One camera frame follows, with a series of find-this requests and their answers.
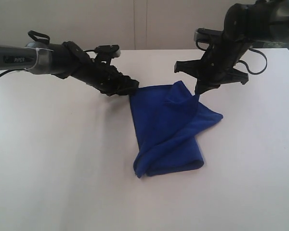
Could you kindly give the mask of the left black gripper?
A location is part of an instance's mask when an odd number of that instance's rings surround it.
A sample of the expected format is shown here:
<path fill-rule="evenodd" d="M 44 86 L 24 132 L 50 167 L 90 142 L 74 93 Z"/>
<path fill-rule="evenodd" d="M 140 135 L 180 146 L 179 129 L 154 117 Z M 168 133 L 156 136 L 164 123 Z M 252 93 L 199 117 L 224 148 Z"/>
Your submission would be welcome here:
<path fill-rule="evenodd" d="M 139 82 L 122 74 L 115 66 L 95 59 L 90 59 L 90 61 L 90 63 L 81 64 L 72 73 L 72 77 L 94 87 L 107 96 L 134 95 L 138 90 Z"/>

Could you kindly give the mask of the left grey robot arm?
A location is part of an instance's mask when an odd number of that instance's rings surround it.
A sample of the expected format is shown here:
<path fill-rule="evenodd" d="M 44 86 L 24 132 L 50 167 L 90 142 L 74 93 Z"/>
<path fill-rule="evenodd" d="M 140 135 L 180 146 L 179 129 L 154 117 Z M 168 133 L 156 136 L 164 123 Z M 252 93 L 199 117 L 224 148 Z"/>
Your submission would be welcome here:
<path fill-rule="evenodd" d="M 107 96 L 133 95 L 139 82 L 122 74 L 111 60 L 120 56 L 118 45 L 94 50 L 95 58 L 72 41 L 63 44 L 31 42 L 24 48 L 0 46 L 0 71 L 27 71 L 34 75 L 73 77 Z"/>

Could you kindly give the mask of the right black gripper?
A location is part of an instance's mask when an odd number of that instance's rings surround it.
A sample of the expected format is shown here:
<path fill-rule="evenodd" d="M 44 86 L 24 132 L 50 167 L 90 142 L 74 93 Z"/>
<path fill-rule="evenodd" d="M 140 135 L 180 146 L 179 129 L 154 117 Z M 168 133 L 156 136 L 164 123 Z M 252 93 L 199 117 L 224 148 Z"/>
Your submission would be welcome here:
<path fill-rule="evenodd" d="M 199 60 L 177 61 L 174 72 L 183 72 L 197 79 L 196 93 L 205 93 L 217 89 L 222 84 L 241 83 L 249 80 L 247 73 L 234 68 L 240 58 L 252 45 L 249 39 L 229 40 L 224 33 L 216 41 L 207 43 L 209 46 Z"/>

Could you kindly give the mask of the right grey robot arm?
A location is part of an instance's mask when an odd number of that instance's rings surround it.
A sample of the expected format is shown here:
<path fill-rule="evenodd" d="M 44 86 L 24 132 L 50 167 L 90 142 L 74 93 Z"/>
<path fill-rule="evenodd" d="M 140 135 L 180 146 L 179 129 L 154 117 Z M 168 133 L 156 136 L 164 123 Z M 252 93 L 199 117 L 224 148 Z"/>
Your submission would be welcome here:
<path fill-rule="evenodd" d="M 246 65 L 241 57 L 254 52 L 256 42 L 289 43 L 289 0 L 258 0 L 254 4 L 236 3 L 224 18 L 223 31 L 199 28 L 195 44 L 207 44 L 199 60 L 177 61 L 176 73 L 183 72 L 197 79 L 195 93 L 201 95 L 222 84 L 246 84 L 249 75 L 235 69 Z"/>

